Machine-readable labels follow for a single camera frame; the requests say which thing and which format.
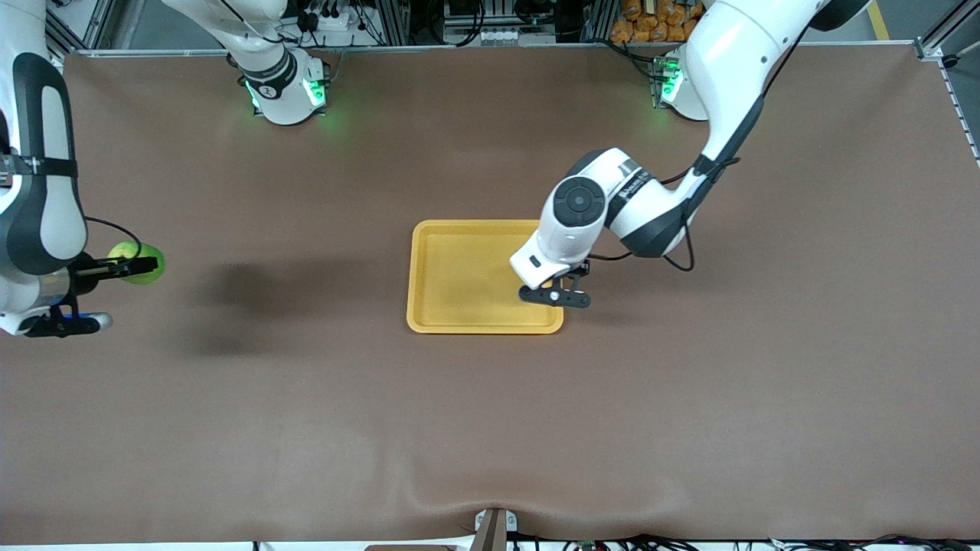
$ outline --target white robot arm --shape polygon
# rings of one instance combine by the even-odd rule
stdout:
[[[541,222],[511,256],[526,287],[520,298],[553,306],[588,306],[587,295],[561,289],[565,275],[587,274],[587,257],[603,226],[634,256],[658,258],[684,238],[688,225],[755,126],[766,77],[821,10],[846,21],[860,0],[716,0],[680,50],[686,85],[708,114],[701,155],[673,191],[618,149],[589,153],[552,191]],[[846,10],[846,17],[841,17]],[[551,281],[551,287],[542,285]]]
[[[95,260],[78,201],[72,109],[48,62],[44,0],[0,0],[0,329],[68,336],[106,328],[76,297],[101,279],[156,269],[156,259]],[[63,316],[61,306],[71,308]]]
[[[323,61],[287,48],[275,30],[286,0],[164,0],[221,43],[271,123],[295,125],[326,104]]]

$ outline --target yellow tape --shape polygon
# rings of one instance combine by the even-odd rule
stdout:
[[[891,40],[888,35],[888,28],[885,26],[885,19],[881,17],[881,8],[878,7],[878,0],[873,0],[867,7],[867,16],[871,18],[871,27],[874,28],[874,36],[878,40]]]

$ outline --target brown table surface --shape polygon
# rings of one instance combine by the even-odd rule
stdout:
[[[802,48],[697,269],[597,266],[541,337],[412,333],[412,229],[537,218],[591,149],[691,163],[706,128],[614,53],[355,54],[297,127],[221,58],[66,73],[87,214],[168,270],[84,297],[104,334],[0,339],[0,542],[446,536],[495,505],[568,538],[977,535],[980,173],[910,47]]]

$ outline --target tennis ball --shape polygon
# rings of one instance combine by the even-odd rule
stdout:
[[[109,251],[109,258],[132,258],[136,254],[136,248],[137,245],[135,241],[123,241],[119,245],[113,247],[113,250]],[[134,283],[136,285],[149,285],[150,283],[156,281],[157,278],[163,274],[164,268],[167,267],[167,263],[164,261],[164,253],[160,252],[160,249],[154,247],[153,245],[143,243],[143,247],[139,251],[139,257],[156,258],[157,269],[147,274],[129,275],[127,277],[123,277],[122,280],[129,283]]]

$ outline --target yellow tray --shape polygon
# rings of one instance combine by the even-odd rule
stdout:
[[[548,334],[564,310],[517,299],[510,257],[536,220],[427,220],[412,234],[409,327],[419,333]]]

